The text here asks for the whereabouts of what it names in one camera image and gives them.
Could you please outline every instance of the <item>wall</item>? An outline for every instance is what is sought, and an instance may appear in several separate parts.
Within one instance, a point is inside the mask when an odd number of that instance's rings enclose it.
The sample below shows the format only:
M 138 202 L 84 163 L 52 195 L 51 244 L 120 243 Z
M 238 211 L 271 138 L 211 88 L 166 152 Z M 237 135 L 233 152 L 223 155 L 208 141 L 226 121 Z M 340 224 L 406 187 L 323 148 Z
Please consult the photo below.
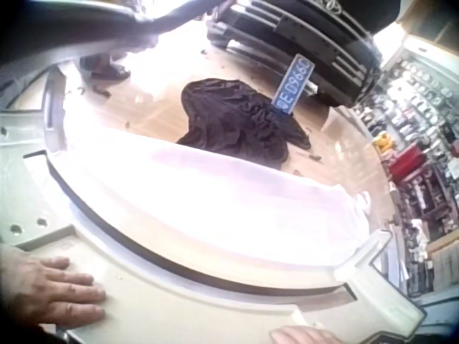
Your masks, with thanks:
M 397 17 L 397 20 L 402 18 L 405 13 L 407 13 L 407 10 L 410 8 L 410 6 L 415 2 L 416 0 L 400 0 L 400 13 L 399 16 Z

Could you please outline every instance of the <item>license plate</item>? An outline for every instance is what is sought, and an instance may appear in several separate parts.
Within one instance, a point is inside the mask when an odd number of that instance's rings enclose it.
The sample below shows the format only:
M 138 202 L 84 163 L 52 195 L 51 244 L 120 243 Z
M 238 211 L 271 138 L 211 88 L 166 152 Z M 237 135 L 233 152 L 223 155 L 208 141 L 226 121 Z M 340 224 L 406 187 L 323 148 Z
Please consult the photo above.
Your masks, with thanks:
M 272 104 L 284 113 L 291 114 L 313 70 L 314 63 L 297 54 L 285 73 Z

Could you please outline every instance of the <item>person's leg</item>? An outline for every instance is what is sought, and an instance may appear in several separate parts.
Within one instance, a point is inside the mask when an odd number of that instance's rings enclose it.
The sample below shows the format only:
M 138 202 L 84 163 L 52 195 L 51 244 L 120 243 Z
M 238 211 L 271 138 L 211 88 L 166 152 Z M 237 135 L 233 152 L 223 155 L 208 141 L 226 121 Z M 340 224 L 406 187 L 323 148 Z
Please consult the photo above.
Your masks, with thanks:
M 125 80 L 131 72 L 120 64 L 112 62 L 110 54 L 97 54 L 80 59 L 80 67 L 91 72 L 93 79 Z

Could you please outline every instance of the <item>floor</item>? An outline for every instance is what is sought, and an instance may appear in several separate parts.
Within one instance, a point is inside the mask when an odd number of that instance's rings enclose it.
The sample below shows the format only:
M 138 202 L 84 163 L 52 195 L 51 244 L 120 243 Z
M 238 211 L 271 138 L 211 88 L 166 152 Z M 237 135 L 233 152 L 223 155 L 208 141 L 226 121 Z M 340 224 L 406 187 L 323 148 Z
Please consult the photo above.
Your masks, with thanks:
M 97 84 L 110 92 L 109 98 L 93 92 L 93 85 L 82 81 L 72 62 L 61 66 L 67 75 L 66 121 L 78 124 L 71 128 L 101 125 L 175 142 L 188 130 L 180 95 L 189 82 L 208 77 L 239 79 L 269 97 L 280 82 L 261 65 L 211 48 L 205 28 L 197 22 L 161 36 L 157 47 L 129 54 L 121 63 L 132 71 L 130 79 L 116 85 Z M 39 108 L 44 81 L 43 77 L 35 82 L 14 108 Z M 282 170 L 327 185 L 341 184 L 351 196 L 367 191 L 372 202 L 370 227 L 384 228 L 394 207 L 372 145 L 334 109 L 306 97 L 300 99 L 294 114 L 310 135 L 313 147 L 309 153 L 322 159 L 317 162 L 308 152 L 289 145 L 290 158 Z M 328 116 L 333 120 L 324 125 Z

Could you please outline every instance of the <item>black cloth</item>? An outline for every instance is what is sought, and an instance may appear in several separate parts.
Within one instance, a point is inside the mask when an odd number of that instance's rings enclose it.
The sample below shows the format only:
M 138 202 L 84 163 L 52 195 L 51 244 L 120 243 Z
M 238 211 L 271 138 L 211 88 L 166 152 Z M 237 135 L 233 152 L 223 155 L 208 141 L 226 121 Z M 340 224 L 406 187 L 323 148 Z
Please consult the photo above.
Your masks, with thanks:
M 239 80 L 191 82 L 183 89 L 181 101 L 189 131 L 178 144 L 277 169 L 288 158 L 287 141 L 303 149 L 311 147 L 293 116 Z

